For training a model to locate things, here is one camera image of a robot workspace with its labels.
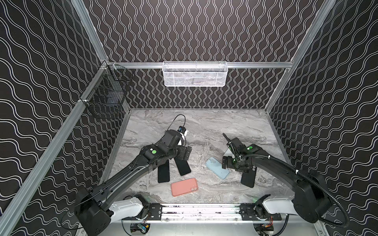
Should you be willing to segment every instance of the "white wire basket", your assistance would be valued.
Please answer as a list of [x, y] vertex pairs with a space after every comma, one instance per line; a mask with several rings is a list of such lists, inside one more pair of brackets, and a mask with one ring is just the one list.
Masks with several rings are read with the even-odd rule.
[[227, 62], [163, 62], [168, 87], [223, 87], [227, 73]]

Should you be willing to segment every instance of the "light blue smartphone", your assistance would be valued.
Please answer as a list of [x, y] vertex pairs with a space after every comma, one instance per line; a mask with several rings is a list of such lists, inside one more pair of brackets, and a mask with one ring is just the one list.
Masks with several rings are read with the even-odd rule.
[[222, 169], [222, 164], [214, 157], [210, 157], [205, 165], [221, 179], [225, 179], [230, 173], [229, 170]]

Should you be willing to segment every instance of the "phone case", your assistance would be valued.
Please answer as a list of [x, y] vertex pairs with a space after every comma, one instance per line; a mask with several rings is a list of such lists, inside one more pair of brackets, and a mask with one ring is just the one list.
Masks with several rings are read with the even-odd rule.
[[230, 173], [229, 170], [222, 169], [222, 164], [214, 157], [210, 157], [206, 161], [205, 166], [207, 166], [212, 172], [214, 172], [214, 174], [216, 174], [221, 179], [225, 179], [227, 175]]
[[192, 193], [198, 190], [197, 180], [195, 178], [178, 181], [170, 185], [172, 196], [177, 197], [183, 194]]

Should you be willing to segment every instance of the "patterned wall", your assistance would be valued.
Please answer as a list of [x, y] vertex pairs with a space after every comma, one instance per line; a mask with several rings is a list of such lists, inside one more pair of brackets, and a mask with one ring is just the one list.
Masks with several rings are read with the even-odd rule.
[[322, 0], [84, 0], [110, 61], [290, 61]]
[[332, 236], [378, 235], [377, 61], [378, 1], [338, 0], [271, 112], [291, 163], [324, 174], [349, 213]]
[[0, 0], [0, 215], [101, 62], [70, 0]]
[[138, 69], [129, 81], [126, 100], [133, 108], [263, 109], [284, 70], [230, 69], [223, 87], [166, 87], [161, 69]]
[[75, 235], [60, 222], [65, 228], [79, 226], [73, 214], [76, 192], [99, 184], [122, 118], [101, 120], [84, 112], [12, 235]]

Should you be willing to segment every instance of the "marble surface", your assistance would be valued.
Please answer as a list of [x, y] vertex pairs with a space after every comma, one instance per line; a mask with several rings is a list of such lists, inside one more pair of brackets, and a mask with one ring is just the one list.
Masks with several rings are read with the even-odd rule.
[[[238, 137], [244, 144], [254, 143], [271, 155], [284, 160], [277, 140], [262, 110], [132, 110], [122, 144], [110, 176], [126, 167], [140, 149], [159, 140], [178, 114], [186, 116], [187, 145], [192, 152], [189, 158], [190, 174], [180, 176], [174, 160], [170, 161], [170, 182], [158, 183], [157, 169], [147, 174], [125, 190], [124, 195], [142, 194], [150, 202], [188, 203], [239, 203], [255, 202], [264, 194], [293, 197], [294, 193], [281, 181], [262, 169], [257, 169], [254, 188], [240, 183], [241, 173], [230, 170], [222, 180], [205, 166], [214, 157], [222, 162], [227, 150], [225, 133], [230, 139]], [[177, 117], [171, 128], [183, 124]], [[198, 191], [173, 197], [170, 184], [184, 179], [196, 178]]]

